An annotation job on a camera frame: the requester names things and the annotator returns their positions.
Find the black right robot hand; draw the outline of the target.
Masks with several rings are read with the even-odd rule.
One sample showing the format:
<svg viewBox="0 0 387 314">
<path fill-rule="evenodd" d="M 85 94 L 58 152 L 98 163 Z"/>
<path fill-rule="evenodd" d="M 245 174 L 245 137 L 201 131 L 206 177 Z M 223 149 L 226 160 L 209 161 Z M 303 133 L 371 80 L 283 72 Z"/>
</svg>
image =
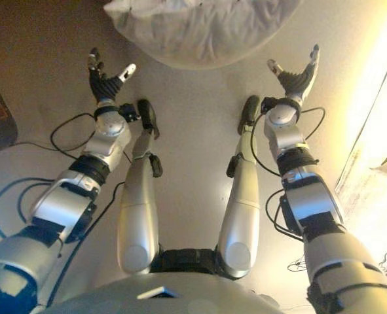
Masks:
<svg viewBox="0 0 387 314">
<path fill-rule="evenodd" d="M 270 71 L 276 76 L 285 96 L 302 104 L 308 97 L 318 74 L 320 47 L 315 44 L 310 52 L 310 61 L 301 73 L 292 73 L 284 70 L 274 59 L 267 61 Z"/>
</svg>

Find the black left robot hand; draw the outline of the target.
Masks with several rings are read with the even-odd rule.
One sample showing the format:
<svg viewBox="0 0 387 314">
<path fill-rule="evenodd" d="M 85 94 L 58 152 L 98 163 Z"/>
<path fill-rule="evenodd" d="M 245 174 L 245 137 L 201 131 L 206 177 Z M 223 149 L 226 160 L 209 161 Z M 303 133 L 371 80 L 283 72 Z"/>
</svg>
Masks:
<svg viewBox="0 0 387 314">
<path fill-rule="evenodd" d="M 100 61 L 99 50 L 94 47 L 88 54 L 89 85 L 96 101 L 115 101 L 116 95 L 124 83 L 136 72 L 136 65 L 130 63 L 125 69 L 114 77 L 107 77 L 103 72 L 104 63 Z"/>
</svg>

